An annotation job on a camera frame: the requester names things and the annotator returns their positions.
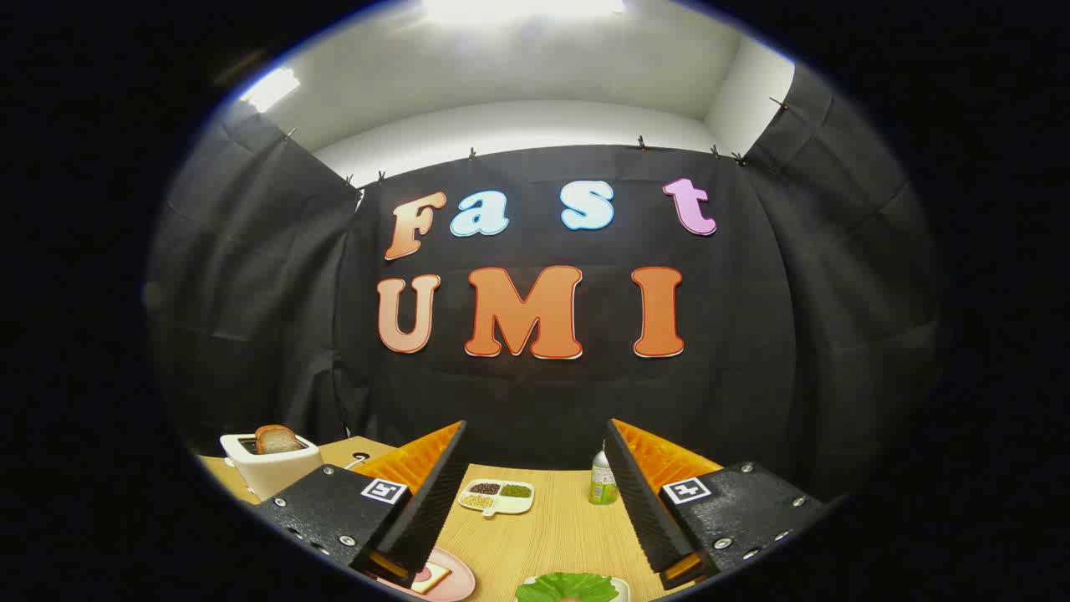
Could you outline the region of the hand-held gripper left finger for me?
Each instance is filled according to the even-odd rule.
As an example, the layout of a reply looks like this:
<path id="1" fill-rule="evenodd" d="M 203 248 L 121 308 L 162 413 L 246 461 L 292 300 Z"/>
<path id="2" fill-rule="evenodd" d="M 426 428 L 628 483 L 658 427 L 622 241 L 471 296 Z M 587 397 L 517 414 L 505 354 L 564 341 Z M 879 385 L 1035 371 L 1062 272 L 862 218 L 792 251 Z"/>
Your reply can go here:
<path id="1" fill-rule="evenodd" d="M 256 504 L 260 521 L 345 570 L 411 585 L 425 567 L 469 467 L 467 421 L 355 468 L 314 468 Z"/>

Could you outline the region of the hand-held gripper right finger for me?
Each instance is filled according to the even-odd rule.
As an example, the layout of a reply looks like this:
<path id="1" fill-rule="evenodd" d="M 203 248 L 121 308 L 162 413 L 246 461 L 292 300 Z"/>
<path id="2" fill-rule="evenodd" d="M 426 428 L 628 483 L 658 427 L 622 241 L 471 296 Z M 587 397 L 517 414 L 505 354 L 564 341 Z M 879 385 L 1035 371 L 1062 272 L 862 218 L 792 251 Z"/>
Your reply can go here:
<path id="1" fill-rule="evenodd" d="M 722 466 L 618 419 L 605 426 L 603 453 L 664 589 L 756 564 L 830 511 L 759 462 Z"/>

